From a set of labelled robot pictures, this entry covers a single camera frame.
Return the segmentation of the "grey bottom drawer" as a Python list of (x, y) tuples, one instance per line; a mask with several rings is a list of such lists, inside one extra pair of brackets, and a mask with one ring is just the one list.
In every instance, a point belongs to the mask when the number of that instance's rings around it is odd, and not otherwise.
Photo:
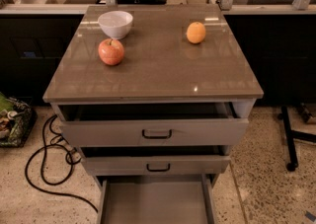
[(205, 175), (108, 177), (97, 224), (218, 224)]

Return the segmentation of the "grey drawer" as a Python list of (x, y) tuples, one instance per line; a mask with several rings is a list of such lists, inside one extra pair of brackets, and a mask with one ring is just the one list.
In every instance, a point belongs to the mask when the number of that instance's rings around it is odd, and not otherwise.
[(108, 177), (97, 224), (218, 224), (205, 175)]
[(63, 136), (79, 147), (235, 145), (247, 118), (77, 120), (61, 123)]
[(85, 147), (82, 153), (93, 176), (219, 174), (230, 161), (214, 146)]

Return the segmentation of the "grey drawer cabinet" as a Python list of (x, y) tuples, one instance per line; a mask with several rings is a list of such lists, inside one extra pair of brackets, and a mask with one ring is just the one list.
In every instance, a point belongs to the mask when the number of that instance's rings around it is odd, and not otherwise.
[[(107, 12), (90, 7), (45, 93), (61, 123), (77, 120), (247, 118), (263, 91), (220, 10), (211, 5), (129, 6), (117, 66), (98, 55)], [(187, 28), (201, 22), (201, 43)]]

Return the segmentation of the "grey top drawer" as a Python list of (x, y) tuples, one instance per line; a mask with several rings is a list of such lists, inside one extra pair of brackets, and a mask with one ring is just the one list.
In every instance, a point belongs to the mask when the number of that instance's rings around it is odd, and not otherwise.
[(247, 118), (77, 120), (61, 123), (63, 136), (79, 147), (235, 145)]

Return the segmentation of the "grey middle drawer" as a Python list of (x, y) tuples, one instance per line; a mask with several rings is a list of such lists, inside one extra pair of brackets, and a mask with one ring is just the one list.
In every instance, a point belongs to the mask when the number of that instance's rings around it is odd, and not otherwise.
[(230, 161), (214, 146), (85, 147), (82, 153), (93, 176), (219, 174)]

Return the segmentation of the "red apple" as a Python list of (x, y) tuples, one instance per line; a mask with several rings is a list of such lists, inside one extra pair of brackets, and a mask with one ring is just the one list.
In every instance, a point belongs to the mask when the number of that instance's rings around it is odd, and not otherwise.
[(119, 40), (107, 38), (100, 42), (98, 53), (105, 64), (115, 66), (124, 58), (124, 47)]

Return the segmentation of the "orange fruit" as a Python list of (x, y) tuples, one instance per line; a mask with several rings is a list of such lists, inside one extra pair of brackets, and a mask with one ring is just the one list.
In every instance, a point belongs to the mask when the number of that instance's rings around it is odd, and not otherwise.
[(201, 43), (206, 36), (206, 29), (203, 23), (193, 22), (187, 28), (187, 39), (191, 43)]

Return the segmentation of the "white ceramic bowl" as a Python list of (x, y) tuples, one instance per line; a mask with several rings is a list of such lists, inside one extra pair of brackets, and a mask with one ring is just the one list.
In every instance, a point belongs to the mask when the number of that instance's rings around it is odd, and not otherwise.
[(121, 39), (130, 32), (133, 16), (126, 11), (110, 11), (102, 14), (98, 23), (108, 37)]

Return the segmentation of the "patterned bag with items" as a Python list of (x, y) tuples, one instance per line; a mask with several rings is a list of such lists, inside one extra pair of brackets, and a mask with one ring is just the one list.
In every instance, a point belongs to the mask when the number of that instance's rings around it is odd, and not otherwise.
[(23, 147), (36, 119), (29, 104), (0, 93), (0, 147)]

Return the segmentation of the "black wheeled stand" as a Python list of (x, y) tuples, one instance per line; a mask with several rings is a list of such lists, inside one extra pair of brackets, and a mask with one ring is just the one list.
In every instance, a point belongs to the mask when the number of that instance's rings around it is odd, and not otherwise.
[(285, 140), (288, 148), (289, 162), (286, 164), (286, 168), (290, 172), (294, 172), (298, 168), (298, 159), (294, 140), (299, 139), (309, 143), (316, 143), (316, 135), (312, 133), (293, 130), (290, 124), (288, 109), (285, 106), (282, 106), (280, 108), (280, 114), (277, 116), (277, 118), (283, 121)]

